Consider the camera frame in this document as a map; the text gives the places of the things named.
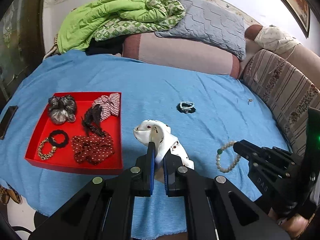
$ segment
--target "blue fabric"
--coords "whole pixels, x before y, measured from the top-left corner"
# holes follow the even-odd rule
[[[41,169],[24,160],[48,98],[55,92],[69,91],[122,92],[125,168],[146,153],[147,148],[132,133],[146,119],[169,125],[194,161],[195,170],[211,178],[222,175],[216,168],[216,152],[230,140],[246,139],[258,146],[287,149],[270,110],[239,80],[109,55],[86,56],[82,51],[70,50],[46,59],[21,83],[1,115],[9,105],[19,106],[0,141],[0,178],[45,215],[53,214],[93,177]],[[193,101],[196,112],[178,112],[180,101]],[[233,158],[231,150],[225,151],[222,166],[227,167]],[[260,193],[247,173],[248,163],[241,159],[225,176],[255,200]],[[183,199],[168,198],[164,185],[158,181],[152,197],[136,198],[134,207],[132,237],[155,239],[186,230]]]

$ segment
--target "black phone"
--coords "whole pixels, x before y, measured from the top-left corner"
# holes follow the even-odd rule
[[[4,135],[7,132],[8,126],[17,109],[18,106],[9,106],[8,110],[5,112],[4,117],[2,118],[0,123],[0,140],[4,139]]]

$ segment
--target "white cloth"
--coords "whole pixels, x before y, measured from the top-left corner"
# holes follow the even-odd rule
[[[183,165],[194,169],[193,161],[189,160],[188,155],[178,138],[171,134],[171,128],[163,122],[145,120],[134,128],[133,134],[137,140],[145,146],[148,146],[149,142],[155,143],[156,164],[162,164],[163,157],[170,149],[172,154],[178,155],[181,158]]]
[[[264,49],[270,50],[277,55],[287,52],[300,42],[289,33],[278,27],[263,27],[254,39]]]

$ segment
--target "leopard print hair tie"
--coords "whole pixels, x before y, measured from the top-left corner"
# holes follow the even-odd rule
[[[43,146],[46,142],[49,142],[48,138],[44,139],[38,146],[38,155],[39,155],[40,159],[43,161],[50,159],[57,150],[56,146],[52,146],[51,151],[48,154],[43,154],[42,149],[43,149]]]

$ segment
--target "green blanket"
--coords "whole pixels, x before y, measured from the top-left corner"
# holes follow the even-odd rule
[[[80,6],[64,19],[58,32],[58,49],[85,50],[97,41],[124,34],[167,31],[184,16],[177,0],[98,0]]]

